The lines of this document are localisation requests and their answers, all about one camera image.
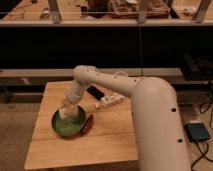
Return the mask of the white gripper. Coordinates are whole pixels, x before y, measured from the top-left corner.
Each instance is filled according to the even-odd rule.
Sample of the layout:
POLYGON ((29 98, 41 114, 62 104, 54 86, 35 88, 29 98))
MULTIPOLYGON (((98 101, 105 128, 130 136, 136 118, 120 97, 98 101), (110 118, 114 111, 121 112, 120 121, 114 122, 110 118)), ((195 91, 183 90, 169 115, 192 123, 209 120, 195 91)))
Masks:
POLYGON ((71 117, 77 117, 78 114, 78 108, 76 104, 72 104, 67 99, 63 99, 59 106, 59 111, 61 112, 61 118, 64 119, 68 117, 69 115, 71 117))

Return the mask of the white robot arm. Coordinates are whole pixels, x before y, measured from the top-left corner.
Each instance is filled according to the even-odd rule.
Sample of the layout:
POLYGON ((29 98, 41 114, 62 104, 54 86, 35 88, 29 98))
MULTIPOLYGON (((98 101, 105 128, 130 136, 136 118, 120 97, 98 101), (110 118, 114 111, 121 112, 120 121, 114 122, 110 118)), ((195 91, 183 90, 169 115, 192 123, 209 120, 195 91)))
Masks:
POLYGON ((60 116, 75 113, 87 86, 96 84, 131 99, 131 111, 140 171, 191 171, 177 95, 159 77, 107 74, 79 65, 59 107, 60 116))

